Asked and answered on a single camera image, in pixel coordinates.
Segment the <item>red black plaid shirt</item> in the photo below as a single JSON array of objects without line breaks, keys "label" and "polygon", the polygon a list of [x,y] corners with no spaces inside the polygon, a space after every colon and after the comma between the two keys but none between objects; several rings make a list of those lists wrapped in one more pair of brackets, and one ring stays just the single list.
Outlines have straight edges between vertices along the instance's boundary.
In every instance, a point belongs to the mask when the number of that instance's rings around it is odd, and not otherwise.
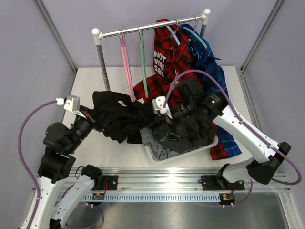
[{"label": "red black plaid shirt", "polygon": [[[149,97],[144,94],[143,81],[140,81],[133,87],[134,95],[137,100],[143,99],[147,102],[149,99],[158,96],[166,96],[174,79],[184,71],[191,68],[191,57],[187,50],[188,38],[181,28],[176,35],[181,42],[178,46],[174,38],[168,38],[171,35],[166,27],[154,29],[154,53],[153,70],[155,74],[146,78]],[[195,78],[207,94],[219,91],[218,87],[208,77],[199,73],[188,73],[180,78]]]}]

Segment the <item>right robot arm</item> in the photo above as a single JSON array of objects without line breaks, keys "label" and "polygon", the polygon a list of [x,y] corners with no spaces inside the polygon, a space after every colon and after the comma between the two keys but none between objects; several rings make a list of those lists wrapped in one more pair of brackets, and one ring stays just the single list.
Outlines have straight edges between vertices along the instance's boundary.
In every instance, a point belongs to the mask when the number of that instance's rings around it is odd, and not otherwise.
[{"label": "right robot arm", "polygon": [[225,164],[216,175],[216,183],[222,189],[229,188],[233,183],[253,179],[267,185],[291,150],[287,142],[277,142],[237,112],[224,91],[205,95],[204,90],[194,78],[186,78],[176,86],[182,103],[179,110],[173,112],[174,118],[196,115],[205,122],[220,126],[235,137],[251,153],[248,160]]}]

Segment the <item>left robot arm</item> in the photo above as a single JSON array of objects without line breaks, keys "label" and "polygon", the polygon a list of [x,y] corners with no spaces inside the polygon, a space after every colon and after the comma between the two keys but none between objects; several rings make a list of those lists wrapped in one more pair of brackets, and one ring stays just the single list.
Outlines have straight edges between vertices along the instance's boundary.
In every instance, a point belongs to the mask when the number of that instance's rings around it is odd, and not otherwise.
[{"label": "left robot arm", "polygon": [[88,191],[108,188],[103,181],[102,170],[86,165],[70,191],[59,202],[56,201],[76,160],[72,154],[92,130],[100,131],[101,128],[96,123],[93,110],[88,108],[76,116],[71,128],[60,122],[47,128],[43,141],[45,154],[35,179],[36,197],[21,225],[22,229],[62,229]]}]

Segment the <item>black plain shirt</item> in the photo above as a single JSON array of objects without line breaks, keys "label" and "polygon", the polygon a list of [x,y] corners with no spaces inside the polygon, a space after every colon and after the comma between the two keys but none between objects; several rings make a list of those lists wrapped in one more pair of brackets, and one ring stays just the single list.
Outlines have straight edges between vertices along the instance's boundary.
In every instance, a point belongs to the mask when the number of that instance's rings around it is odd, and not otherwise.
[{"label": "black plain shirt", "polygon": [[92,94],[93,111],[106,112],[107,124],[103,131],[105,137],[128,144],[142,144],[140,130],[155,119],[152,101],[132,102],[126,94],[112,91],[95,91]]}]

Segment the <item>black pinstripe shirt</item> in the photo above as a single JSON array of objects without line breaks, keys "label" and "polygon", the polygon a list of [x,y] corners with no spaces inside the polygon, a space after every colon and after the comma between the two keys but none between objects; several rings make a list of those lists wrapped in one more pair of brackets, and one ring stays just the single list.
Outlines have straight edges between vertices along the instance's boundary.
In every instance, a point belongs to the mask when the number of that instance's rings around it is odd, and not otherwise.
[{"label": "black pinstripe shirt", "polygon": [[186,153],[207,146],[213,143],[216,136],[216,128],[192,116],[178,121],[157,117],[150,129],[160,145],[177,153]]}]

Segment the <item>mint green hanger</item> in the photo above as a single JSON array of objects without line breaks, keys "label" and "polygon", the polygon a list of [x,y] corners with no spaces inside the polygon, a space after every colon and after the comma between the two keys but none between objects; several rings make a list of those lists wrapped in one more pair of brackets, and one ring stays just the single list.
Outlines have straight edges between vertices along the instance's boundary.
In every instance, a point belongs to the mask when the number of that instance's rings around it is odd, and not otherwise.
[{"label": "mint green hanger", "polygon": [[144,50],[144,34],[143,31],[139,30],[139,38],[140,38],[140,56],[141,56],[141,65],[142,65],[142,81],[145,97],[149,97],[148,86],[146,80],[146,65],[145,65],[145,50]]}]

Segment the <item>light blue hanger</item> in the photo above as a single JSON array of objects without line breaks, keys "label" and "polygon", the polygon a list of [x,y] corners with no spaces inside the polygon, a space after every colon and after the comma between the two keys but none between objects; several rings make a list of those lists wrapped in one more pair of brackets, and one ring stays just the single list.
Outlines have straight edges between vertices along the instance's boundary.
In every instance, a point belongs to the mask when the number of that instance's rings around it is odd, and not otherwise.
[{"label": "light blue hanger", "polygon": [[180,26],[179,26],[178,20],[177,20],[177,19],[174,19],[174,20],[176,21],[176,25],[177,25],[176,30],[173,31],[170,25],[166,26],[166,28],[167,28],[167,29],[169,30],[169,32],[171,33],[171,35],[170,35],[168,38],[169,38],[169,39],[170,39],[170,38],[174,38],[175,41],[176,41],[176,43],[177,43],[177,45],[180,46],[180,45],[181,45],[181,42],[180,42],[180,40],[178,39],[178,37],[177,37],[177,35],[176,35],[176,33],[177,33],[178,29],[180,28]]}]

